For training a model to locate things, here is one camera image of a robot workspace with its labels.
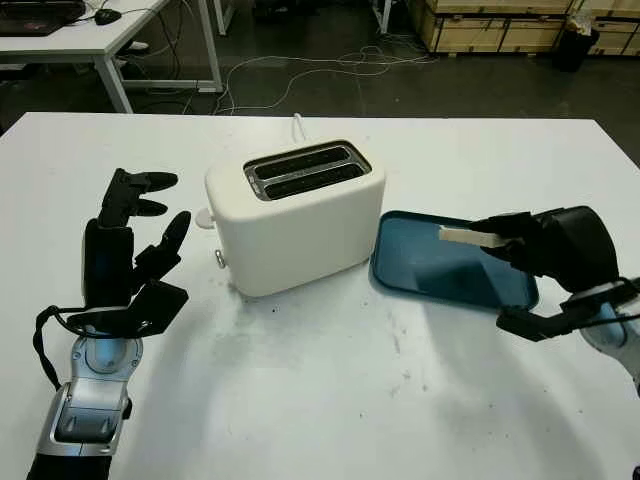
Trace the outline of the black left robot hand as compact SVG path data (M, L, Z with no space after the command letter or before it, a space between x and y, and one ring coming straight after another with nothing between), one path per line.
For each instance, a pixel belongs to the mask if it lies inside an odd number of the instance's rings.
M162 331L188 300L186 290L162 278L181 261L179 250L191 222L179 212L158 244L134 253L132 217L161 216L167 206L144 196L169 189L178 177L167 172L115 170L97 217L88 221L83 238L84 311L70 318L111 336L134 337Z

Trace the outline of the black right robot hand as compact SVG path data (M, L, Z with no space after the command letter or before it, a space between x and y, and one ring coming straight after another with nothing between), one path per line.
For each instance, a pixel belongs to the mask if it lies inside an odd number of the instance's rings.
M486 247L486 253L520 271L552 278L569 293L619 278L613 240L588 206L501 214L474 221L469 227L507 240L500 247Z

